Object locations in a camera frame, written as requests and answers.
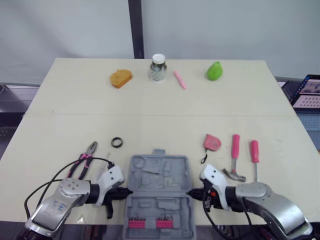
black pole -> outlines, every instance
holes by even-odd
[[[133,53],[135,59],[144,59],[144,35],[142,29],[141,0],[128,0]]]

hammer head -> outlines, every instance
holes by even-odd
[[[236,172],[229,172],[225,168],[222,170],[222,172],[227,175],[229,178],[239,181],[239,182],[245,182],[247,179],[245,176],[239,176]]]

screwdriver shaft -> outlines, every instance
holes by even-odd
[[[258,165],[257,163],[254,163],[254,182],[257,183],[258,182]]]

screwdriver handle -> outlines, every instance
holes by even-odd
[[[232,159],[237,159],[239,157],[239,141],[240,141],[240,135],[234,134],[232,136],[232,150],[231,150]]]
[[[259,144],[257,140],[251,141],[251,161],[255,164],[259,163]]]

green pear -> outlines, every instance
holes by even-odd
[[[220,78],[222,73],[223,73],[223,70],[222,70],[221,63],[219,61],[216,61],[215,63],[213,63],[209,67],[208,71],[206,72],[208,79],[211,81],[214,81]]]

